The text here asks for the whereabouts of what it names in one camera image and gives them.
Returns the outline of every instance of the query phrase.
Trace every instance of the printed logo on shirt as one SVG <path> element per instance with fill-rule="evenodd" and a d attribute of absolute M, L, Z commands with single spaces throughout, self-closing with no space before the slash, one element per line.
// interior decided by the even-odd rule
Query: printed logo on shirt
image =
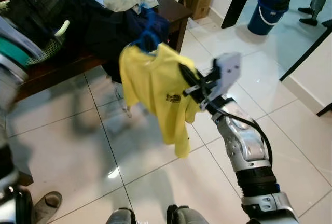
<path fill-rule="evenodd" d="M 180 100 L 181 100 L 181 96 L 180 95 L 169 95 L 169 94 L 167 94 L 166 95 L 166 101 L 169 101 L 169 102 L 171 102 L 171 103 L 178 103 L 178 102 L 180 102 Z"/>

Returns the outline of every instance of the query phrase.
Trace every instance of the white tile floor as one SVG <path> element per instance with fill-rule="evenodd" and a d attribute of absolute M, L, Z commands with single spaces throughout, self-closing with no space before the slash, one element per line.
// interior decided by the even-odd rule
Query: white tile floor
<path fill-rule="evenodd" d="M 301 223 L 332 223 L 332 114 L 311 113 L 278 78 L 275 50 L 244 27 L 219 29 L 209 18 L 190 21 L 182 54 L 204 72 L 213 56 L 242 53 L 242 76 L 229 90 L 271 140 L 274 172 Z M 30 171 L 36 202 L 58 190 L 54 224 L 105 223 L 119 207 L 141 223 L 165 223 L 169 204 L 187 204 L 210 223 L 246 223 L 240 189 L 223 139 L 207 113 L 187 125 L 191 153 L 177 159 L 162 143 L 156 118 L 142 105 L 132 118 L 97 67 L 20 103 L 8 116 L 16 165 Z"/>
<path fill-rule="evenodd" d="M 321 25 L 322 22 L 332 17 L 332 0 L 326 0 L 323 10 L 318 15 L 318 25 L 310 26 L 299 22 L 300 18 L 309 18 L 310 16 L 299 12 L 299 7 L 309 7 L 311 0 L 290 0 L 289 11 L 284 14 L 280 23 L 278 23 L 266 38 L 262 38 L 265 47 L 262 52 L 273 55 L 278 63 L 288 70 L 313 43 L 325 32 L 326 28 Z M 257 0 L 247 0 L 237 25 L 246 26 L 257 5 Z"/>

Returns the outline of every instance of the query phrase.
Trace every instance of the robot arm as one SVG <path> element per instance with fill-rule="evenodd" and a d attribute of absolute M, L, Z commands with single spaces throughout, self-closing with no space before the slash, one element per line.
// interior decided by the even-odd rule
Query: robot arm
<path fill-rule="evenodd" d="M 186 66 L 180 65 L 180 70 L 191 86 L 184 95 L 190 95 L 201 108 L 206 108 L 224 138 L 243 192 L 242 208 L 250 218 L 249 223 L 298 223 L 287 195 L 280 191 L 273 174 L 272 152 L 266 136 L 233 99 L 222 96 L 240 75 L 240 54 L 223 54 L 214 60 L 212 71 L 199 79 Z"/>

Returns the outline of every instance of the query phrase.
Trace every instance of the table leg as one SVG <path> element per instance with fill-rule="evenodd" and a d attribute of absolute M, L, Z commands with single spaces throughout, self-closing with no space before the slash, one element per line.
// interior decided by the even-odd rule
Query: table leg
<path fill-rule="evenodd" d="M 186 33 L 187 22 L 188 22 L 188 18 L 181 20 L 180 25 L 179 25 L 179 30 L 176 31 L 175 33 L 171 34 L 169 46 L 171 48 L 175 49 L 179 53 L 181 51 L 183 38 Z"/>
<path fill-rule="evenodd" d="M 29 186 L 32 183 L 33 183 L 32 175 L 28 175 L 24 172 L 19 171 L 19 180 L 18 180 L 19 185 Z"/>

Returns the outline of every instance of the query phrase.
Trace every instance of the blue bucket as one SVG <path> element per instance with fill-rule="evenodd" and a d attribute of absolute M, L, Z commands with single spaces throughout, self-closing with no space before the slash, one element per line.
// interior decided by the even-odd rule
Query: blue bucket
<path fill-rule="evenodd" d="M 257 35 L 267 35 L 281 20 L 286 10 L 272 10 L 274 4 L 280 0 L 258 0 L 256 9 L 248 24 L 248 29 Z"/>

